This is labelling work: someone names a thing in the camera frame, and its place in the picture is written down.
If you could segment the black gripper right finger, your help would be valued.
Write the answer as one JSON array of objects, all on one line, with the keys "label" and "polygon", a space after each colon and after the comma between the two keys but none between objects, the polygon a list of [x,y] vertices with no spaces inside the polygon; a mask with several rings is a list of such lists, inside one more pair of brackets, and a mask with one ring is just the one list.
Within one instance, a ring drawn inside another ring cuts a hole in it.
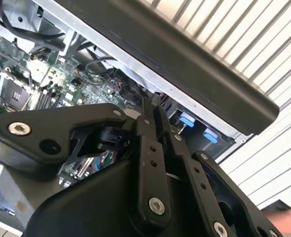
[{"label": "black gripper right finger", "polygon": [[181,195],[187,203],[181,220],[199,237],[266,237],[268,219],[229,176],[204,152],[190,155],[161,107],[154,108],[154,120],[168,171],[182,178],[188,193]]}]

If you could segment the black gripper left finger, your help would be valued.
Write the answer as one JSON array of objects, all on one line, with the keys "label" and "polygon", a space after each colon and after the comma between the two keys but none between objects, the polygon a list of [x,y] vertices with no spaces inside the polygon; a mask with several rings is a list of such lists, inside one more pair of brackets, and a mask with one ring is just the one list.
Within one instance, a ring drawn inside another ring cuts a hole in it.
[{"label": "black gripper left finger", "polygon": [[170,209],[157,133],[168,128],[166,116],[148,99],[136,118],[111,103],[1,114],[0,164],[48,181],[67,164],[116,152],[133,162],[137,214],[150,220]]}]

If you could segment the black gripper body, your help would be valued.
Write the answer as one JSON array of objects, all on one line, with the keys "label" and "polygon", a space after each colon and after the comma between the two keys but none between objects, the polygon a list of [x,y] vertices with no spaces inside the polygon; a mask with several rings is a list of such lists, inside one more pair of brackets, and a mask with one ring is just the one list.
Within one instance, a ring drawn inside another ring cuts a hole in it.
[{"label": "black gripper body", "polygon": [[[137,214],[133,162],[125,160],[48,198],[32,215],[26,237],[198,237],[181,217],[187,195],[182,178],[166,174],[169,214]],[[267,237],[281,233],[268,220]]]}]

